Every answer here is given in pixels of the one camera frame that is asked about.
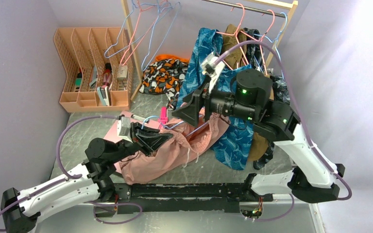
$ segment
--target orange cloth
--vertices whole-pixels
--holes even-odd
[[[165,60],[165,59],[178,59],[183,63],[189,63],[189,59],[180,58],[178,56],[170,55],[170,54],[161,54],[161,55],[158,55],[158,56],[155,57],[156,62],[162,61],[162,60]]]

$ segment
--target peach desk organizer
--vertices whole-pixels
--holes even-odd
[[[129,110],[131,100],[137,93],[136,90],[131,96],[134,67],[137,68],[137,60],[130,59],[128,61],[127,79],[121,82],[116,78],[116,75],[119,60],[125,50],[110,59],[106,59],[103,55],[109,46],[116,43],[119,31],[120,28],[58,28],[56,30],[53,40],[67,76],[59,103],[67,112]],[[118,44],[112,47],[109,53],[115,53],[125,47],[128,41],[128,31],[123,30]],[[111,106],[103,106],[96,91],[90,90],[89,83],[93,69],[96,67],[98,76],[96,87],[102,85],[102,74],[105,70],[105,63],[108,62],[111,63],[114,77],[110,86]],[[82,71],[82,82],[79,91],[74,92],[75,79],[79,69]]]

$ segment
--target wire hanger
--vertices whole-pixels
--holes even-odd
[[[244,16],[245,16],[245,8],[244,6],[241,4],[241,3],[237,3],[237,5],[239,5],[240,7],[242,7],[242,17],[241,17],[241,21],[239,22],[238,26],[237,26],[237,29],[235,30],[235,32],[233,34],[228,34],[228,33],[221,33],[221,32],[217,32],[218,34],[221,34],[221,35],[228,35],[228,36],[234,36],[235,39],[237,40],[237,43],[239,44],[239,40],[238,40],[238,32],[239,32],[239,29],[241,27],[241,24],[242,24],[242,21],[244,19]],[[242,47],[239,47],[239,49],[241,50],[242,52],[242,55],[245,59],[245,62],[244,64],[245,65],[248,65],[249,62],[248,62],[248,59],[247,57],[245,56],[245,53],[244,53],[244,50],[242,49]]]
[[[275,49],[275,51],[276,51],[276,53],[277,53],[277,55],[278,55],[278,59],[279,59],[279,60],[281,60],[281,55],[280,55],[280,53],[279,53],[279,51],[278,51],[278,48],[277,48],[277,46],[276,46],[276,43],[277,43],[277,41],[279,40],[279,37],[281,36],[282,32],[283,32],[283,31],[285,30],[285,28],[287,27],[287,23],[288,23],[288,17],[287,17],[287,14],[285,14],[285,12],[281,12],[280,14],[282,14],[282,15],[285,17],[285,24],[284,24],[283,28],[279,31],[277,37],[276,37],[274,40],[271,40],[271,39],[270,39],[268,36],[266,36],[266,35],[254,34],[254,35],[256,35],[256,36],[260,36],[260,37],[261,37],[261,36],[264,36],[264,38],[266,38],[267,40],[269,40],[269,42],[272,43],[273,48]],[[247,35],[247,36],[248,36],[249,38],[251,38],[252,40],[256,40],[256,41],[258,41],[257,39],[255,39],[255,38],[253,38],[252,36],[248,35],[248,34],[245,33],[244,31],[241,31],[241,33]]]
[[[167,38],[168,33],[170,32],[170,30],[171,30],[171,28],[172,28],[172,26],[173,26],[173,23],[174,23],[175,19],[176,19],[177,16],[178,16],[178,13],[179,13],[179,12],[181,11],[181,9],[182,9],[182,5],[181,5],[180,2],[175,3],[175,5],[174,5],[173,7],[171,6],[171,8],[174,9],[174,8],[176,7],[176,5],[179,5],[179,8],[178,8],[178,10],[177,10],[176,13],[175,13],[174,18],[172,19],[172,22],[171,22],[170,26],[168,27],[167,33],[165,34],[164,38],[162,39],[161,44],[160,44],[160,45],[158,46],[158,48],[156,49],[155,53],[153,54],[152,58],[149,60],[148,64],[151,63],[151,61],[154,59],[154,57],[155,57],[156,54],[158,53],[159,49],[161,48],[162,44],[164,43],[165,39]],[[150,49],[150,47],[151,47],[152,36],[153,36],[153,32],[151,33],[151,38],[150,38],[150,41],[149,41],[149,49]],[[144,66],[145,60],[146,60],[146,58],[149,56],[149,49],[148,49],[148,54],[145,56],[144,60],[142,61],[142,65],[141,65],[141,67]]]
[[[261,36],[261,38],[260,38],[259,40],[257,40],[257,39],[255,39],[255,38],[253,38],[252,36],[248,35],[248,34],[245,33],[243,30],[240,30],[240,33],[243,33],[244,35],[246,35],[247,37],[251,38],[252,40],[255,40],[255,41],[262,41],[262,40],[264,39],[264,37],[267,35],[268,31],[269,31],[269,30],[271,29],[271,27],[273,26],[274,22],[275,22],[275,13],[274,13],[274,11],[272,11],[272,10],[267,10],[267,11],[271,12],[271,14],[272,14],[272,22],[271,22],[271,25],[268,27],[268,29],[265,31],[265,33]],[[262,49],[262,46],[261,46],[261,45],[259,46],[259,50],[260,50],[260,52],[261,52],[262,64],[263,64],[263,66],[264,66],[264,74],[265,74],[265,75],[268,75],[268,74],[267,74],[267,66],[265,65],[265,60],[264,60],[264,53],[263,53],[263,49]]]
[[[159,21],[161,21],[161,19],[164,18],[164,16],[166,15],[166,13],[165,13],[162,17],[160,17],[160,18],[158,19],[157,23],[159,23]],[[148,29],[144,34],[142,34],[138,39],[134,40],[132,43],[128,43],[128,45],[126,45],[125,47],[121,48],[119,51],[115,52],[114,54],[110,55],[109,57],[112,57],[112,56],[114,56],[115,54],[120,53],[121,51],[127,49],[130,45],[132,45],[132,44],[138,42],[139,40],[143,40],[143,38],[144,38],[145,35],[146,35],[150,30],[151,30],[151,28],[149,28],[149,29]],[[115,43],[114,45],[111,45],[111,46],[108,48],[108,50],[109,50],[111,47],[113,47],[113,46],[115,46],[115,45],[117,45],[117,44],[118,44],[118,43]]]
[[[111,58],[112,56],[117,55],[119,52],[121,52],[122,50],[126,49],[127,47],[129,47],[129,45],[135,43],[136,41],[138,41],[138,40],[141,38],[141,37],[138,38],[138,39],[135,40],[134,42],[129,43],[128,46],[125,46],[123,49],[121,49],[121,50],[119,50],[119,51],[117,51],[117,52],[115,52],[115,53],[113,53],[113,54],[111,54],[111,55],[108,56],[108,52],[109,52],[109,50],[110,50],[112,47],[114,47],[114,46],[116,46],[116,45],[118,44],[118,42],[119,42],[119,37],[120,37],[120,35],[121,35],[121,33],[122,33],[122,30],[123,30],[123,28],[124,28],[125,22],[126,22],[126,21],[128,20],[128,18],[132,15],[132,13],[135,11],[135,9],[138,9],[138,8],[139,8],[139,9],[141,10],[141,6],[143,6],[143,5],[148,5],[148,6],[149,6],[147,9],[143,9],[143,11],[147,11],[147,10],[149,10],[149,9],[155,7],[155,6],[158,6],[158,7],[159,7],[159,4],[150,4],[150,3],[139,4],[139,1],[138,1],[138,6],[136,6],[135,3],[134,3],[134,0],[132,0],[132,11],[131,11],[127,16],[126,16],[125,20],[123,21],[123,23],[122,23],[122,25],[121,25],[121,29],[120,29],[120,31],[119,31],[119,33],[118,33],[118,36],[117,36],[117,42],[116,42],[115,44],[109,46],[109,48],[108,48],[108,49],[103,53],[103,55],[104,55],[105,58]]]
[[[147,32],[149,32],[149,30],[150,30],[151,28],[154,29],[155,25],[157,24],[157,22],[158,22],[160,16],[162,15],[162,13],[164,12],[164,10],[169,9],[169,10],[167,10],[167,11],[162,15],[161,18],[163,18],[163,17],[164,17],[164,16],[165,16],[165,15],[166,15],[170,10],[173,9],[172,5],[171,5],[167,0],[163,0],[161,3],[163,3],[163,2],[165,2],[165,3],[163,3],[162,5],[160,5],[160,3],[158,2],[158,0],[157,0],[156,2],[157,2],[157,4],[158,4],[158,14],[157,14],[157,17],[156,17],[155,21],[154,21],[154,22],[152,23],[152,25],[149,27],[149,29],[147,30]],[[136,31],[137,31],[138,24],[139,24],[139,19],[140,19],[140,16],[141,16],[142,11],[144,11],[144,10],[141,10],[140,13],[139,13],[138,20],[136,21],[135,29],[134,29],[134,32],[133,32],[133,35],[132,35],[132,37],[131,37],[131,40],[130,40],[129,44],[132,43],[132,40],[133,40],[133,38],[134,38],[134,35],[135,35]],[[145,33],[142,37],[140,37],[141,40],[138,42],[138,44],[137,44],[136,47],[133,49],[133,51],[131,52],[131,54],[126,58],[125,62],[122,63],[123,59],[125,58],[126,53],[130,50],[130,47],[128,46],[128,49],[125,51],[125,53],[123,54],[123,56],[122,56],[122,58],[121,58],[120,64],[126,65],[126,63],[129,61],[129,59],[131,58],[132,54],[133,54],[133,53],[135,52],[135,50],[138,48],[139,44],[142,42],[142,40],[145,38],[145,36],[146,36],[146,33]]]

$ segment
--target patterned cloth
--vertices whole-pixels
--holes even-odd
[[[183,63],[179,59],[164,59],[154,62],[144,71],[139,92],[150,95],[166,94],[169,99],[167,107],[174,109],[187,68],[187,63]]]
[[[189,61],[188,71],[185,80],[182,83],[179,92],[179,98],[182,100],[188,93],[194,91],[204,80],[200,64],[211,52],[219,54],[222,48],[222,36],[215,33],[216,30],[201,28],[198,38],[195,42],[194,51]],[[250,65],[240,67],[235,70],[225,68],[218,80],[218,90],[231,91],[230,81],[236,74],[242,70],[251,68]],[[238,118],[230,117],[231,124],[245,130],[237,130],[235,127],[228,127],[227,131],[211,147],[215,151],[217,160],[235,170],[243,170],[246,166],[248,153],[250,151],[252,137],[254,134],[252,124],[244,124],[244,121]]]
[[[287,82],[285,82],[282,76],[271,76],[271,79],[273,81],[274,99],[289,104]]]
[[[244,28],[244,32],[257,40],[259,39],[259,36],[257,35],[260,35],[260,34],[257,29]],[[247,52],[245,53],[245,56],[247,57],[248,62],[252,65],[252,68],[254,69],[258,68],[258,64],[256,63],[255,60],[257,60],[259,62],[259,65],[262,66],[261,50],[259,49],[259,45],[255,45],[255,44],[247,45]]]

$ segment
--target small bottle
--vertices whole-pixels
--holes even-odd
[[[105,64],[105,72],[102,74],[102,88],[110,86],[112,83],[112,67],[111,63]]]

